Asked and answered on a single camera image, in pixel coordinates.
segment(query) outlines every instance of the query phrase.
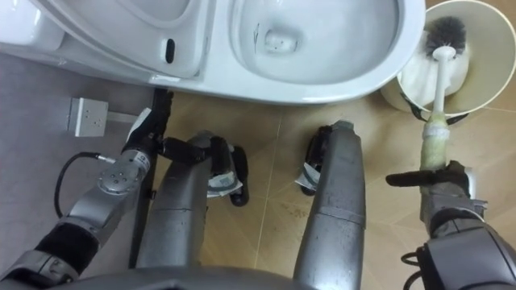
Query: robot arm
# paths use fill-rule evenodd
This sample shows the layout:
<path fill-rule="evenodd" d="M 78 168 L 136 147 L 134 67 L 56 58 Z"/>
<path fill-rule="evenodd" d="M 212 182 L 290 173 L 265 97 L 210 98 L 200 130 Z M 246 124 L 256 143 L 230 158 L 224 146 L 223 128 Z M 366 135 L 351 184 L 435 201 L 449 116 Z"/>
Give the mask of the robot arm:
<path fill-rule="evenodd" d="M 487 202 L 472 198 L 474 179 L 456 161 L 442 171 L 387 177 L 392 186 L 421 186 L 421 220 L 430 240 L 412 256 L 426 289 L 505 289 L 516 285 L 516 253 L 484 220 Z"/>
<path fill-rule="evenodd" d="M 0 288 L 50 288 L 78 279 L 88 267 L 123 215 L 134 208 L 140 185 L 161 150 L 172 94 L 157 89 L 158 95 L 162 104 L 140 115 L 121 156 L 34 250 L 0 276 Z"/>

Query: black cable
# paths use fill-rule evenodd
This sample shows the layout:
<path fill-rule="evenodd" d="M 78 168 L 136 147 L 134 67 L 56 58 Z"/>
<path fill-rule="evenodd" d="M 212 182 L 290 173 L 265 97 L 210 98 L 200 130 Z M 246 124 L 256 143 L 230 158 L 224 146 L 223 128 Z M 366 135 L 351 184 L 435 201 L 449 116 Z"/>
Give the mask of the black cable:
<path fill-rule="evenodd" d="M 415 252 L 404 254 L 402 256 L 402 262 L 407 265 L 410 265 L 410 266 L 419 267 L 419 263 L 417 261 L 410 260 L 410 259 L 416 258 L 416 257 L 417 257 L 417 255 Z"/>
<path fill-rule="evenodd" d="M 419 278 L 421 278 L 421 271 L 417 271 L 410 275 L 409 279 L 406 280 L 405 285 L 403 285 L 403 290 L 410 290 L 412 284 Z"/>
<path fill-rule="evenodd" d="M 66 170 L 68 170 L 68 167 L 73 163 L 73 161 L 79 159 L 79 158 L 92 158 L 92 159 L 98 159 L 100 156 L 100 153 L 95 152 L 80 152 L 76 155 L 72 156 L 66 163 L 64 164 L 63 168 L 61 169 L 61 172 L 59 173 L 59 177 L 57 177 L 56 182 L 56 190 L 54 191 L 54 209 L 56 210 L 56 214 L 58 218 L 63 217 L 63 212 L 61 212 L 61 208 L 59 206 L 59 195 L 61 191 L 61 184 L 63 183 L 63 178 L 65 177 Z"/>
<path fill-rule="evenodd" d="M 416 252 L 406 253 L 402 256 L 402 262 L 410 266 L 419 267 L 419 262 L 412 260 L 413 258 L 417 257 L 418 255 L 416 254 Z M 421 278 L 421 276 L 421 271 L 417 271 L 414 274 L 412 274 L 403 285 L 403 290 L 410 290 L 410 287 L 412 287 L 412 284 L 415 282 L 415 280 Z"/>

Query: toilet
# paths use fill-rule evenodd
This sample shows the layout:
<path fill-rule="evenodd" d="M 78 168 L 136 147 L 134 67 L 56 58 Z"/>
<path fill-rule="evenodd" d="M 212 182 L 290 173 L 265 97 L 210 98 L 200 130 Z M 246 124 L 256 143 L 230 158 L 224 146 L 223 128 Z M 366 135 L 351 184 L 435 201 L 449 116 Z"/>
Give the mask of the toilet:
<path fill-rule="evenodd" d="M 0 3 L 0 52 L 138 85 L 329 103 L 393 79 L 425 10 L 424 0 L 18 0 Z"/>

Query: wall socket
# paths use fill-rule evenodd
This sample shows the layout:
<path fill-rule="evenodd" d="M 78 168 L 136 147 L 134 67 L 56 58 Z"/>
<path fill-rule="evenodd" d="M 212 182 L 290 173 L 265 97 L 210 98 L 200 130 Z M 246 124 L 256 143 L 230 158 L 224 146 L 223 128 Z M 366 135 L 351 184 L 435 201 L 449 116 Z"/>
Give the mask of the wall socket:
<path fill-rule="evenodd" d="M 106 101 L 72 99 L 69 130 L 75 131 L 76 137 L 102 137 L 106 131 L 108 106 Z"/>

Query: toilet brush head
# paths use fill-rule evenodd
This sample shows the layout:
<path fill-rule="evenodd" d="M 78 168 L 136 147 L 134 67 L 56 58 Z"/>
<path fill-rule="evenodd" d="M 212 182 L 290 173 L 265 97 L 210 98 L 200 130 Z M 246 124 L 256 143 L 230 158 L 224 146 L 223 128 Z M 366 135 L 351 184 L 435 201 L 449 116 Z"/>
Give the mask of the toilet brush head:
<path fill-rule="evenodd" d="M 433 58 L 434 51 L 441 47 L 451 47 L 456 55 L 466 49 L 466 27 L 457 17 L 442 17 L 427 25 L 426 53 Z"/>

